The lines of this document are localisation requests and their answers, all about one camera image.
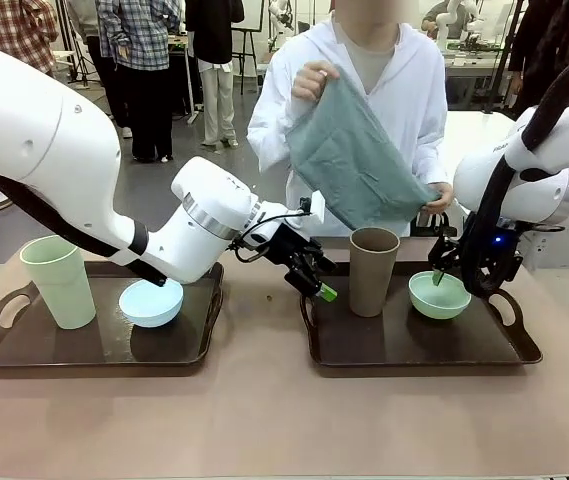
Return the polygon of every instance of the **light green bowl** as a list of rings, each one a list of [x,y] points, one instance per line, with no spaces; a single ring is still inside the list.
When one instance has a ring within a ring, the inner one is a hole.
[[[433,284],[433,272],[413,275],[408,283],[413,306],[422,315],[434,320],[457,317],[471,303],[471,294],[461,280],[444,275],[439,286]]]

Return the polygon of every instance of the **light blue bowl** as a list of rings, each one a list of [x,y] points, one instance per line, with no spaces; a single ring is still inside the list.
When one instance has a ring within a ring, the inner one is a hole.
[[[414,275],[408,288],[413,306],[433,320],[450,320],[460,315],[471,303],[464,283],[452,275],[444,275],[439,286],[433,284],[433,272]]]
[[[157,328],[173,320],[182,308],[184,289],[174,280],[158,287],[146,280],[129,286],[120,296],[120,310],[133,325]]]

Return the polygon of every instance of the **green towel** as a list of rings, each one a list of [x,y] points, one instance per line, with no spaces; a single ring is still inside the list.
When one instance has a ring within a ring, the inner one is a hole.
[[[353,230],[408,223],[439,195],[413,175],[347,74],[340,75],[287,135],[293,169]]]

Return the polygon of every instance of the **person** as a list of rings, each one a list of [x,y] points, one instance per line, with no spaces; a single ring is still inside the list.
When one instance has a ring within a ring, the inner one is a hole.
[[[181,20],[179,0],[99,0],[100,48],[121,74],[133,158],[173,160],[168,32]]]
[[[531,0],[513,42],[510,93],[519,117],[542,97],[569,66],[569,0]]]
[[[204,145],[237,148],[233,127],[233,36],[231,23],[244,20],[242,0],[187,0],[186,30],[198,59],[204,90]]]
[[[104,86],[111,114],[117,126],[122,129],[122,138],[132,138],[133,132],[129,126],[122,82],[118,78],[113,59],[102,57],[100,51],[100,29],[95,0],[68,0],[67,5],[73,29],[82,37],[84,45],[88,48],[93,66]]]
[[[424,19],[422,20],[422,30],[427,32],[430,38],[437,38],[437,16],[448,12],[449,2],[450,0],[446,0],[445,2],[438,3],[424,16]],[[462,38],[462,32],[466,28],[469,20],[470,17],[466,11],[466,7],[460,4],[460,6],[457,7],[457,21],[454,24],[449,25],[448,38],[452,40],[459,40]]]
[[[0,51],[53,76],[56,23],[46,0],[0,0]]]
[[[439,153],[447,115],[444,59],[434,42],[397,23],[399,3],[336,0],[327,21],[292,38],[275,54],[248,128],[261,172],[283,162],[290,165],[286,134],[319,101],[326,83],[339,81],[339,66],[417,178],[441,192],[441,199],[425,211],[436,214],[450,206],[453,188]],[[291,172],[289,208],[299,208],[300,198],[310,195]],[[350,230],[327,213],[324,226],[309,233],[346,236]],[[408,225],[395,233],[407,235]]]

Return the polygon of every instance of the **gray shirt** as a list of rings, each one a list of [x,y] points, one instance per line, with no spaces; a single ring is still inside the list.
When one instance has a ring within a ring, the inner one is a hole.
[[[371,52],[351,40],[348,35],[346,35],[342,26],[335,20],[333,20],[333,28],[337,41],[346,47],[348,55],[351,57],[351,62],[355,67],[355,71],[360,77],[362,85],[364,85],[364,90],[368,95],[378,84],[384,70],[392,60],[395,54],[395,46],[386,52]]]
[[[434,22],[438,15],[447,12],[448,0],[435,5],[431,11],[426,14],[423,21]],[[466,7],[464,5],[457,7],[457,22],[449,25],[448,38],[455,40],[459,39],[462,36],[462,31],[464,31],[464,27],[466,27],[468,20],[469,15],[466,13]]]

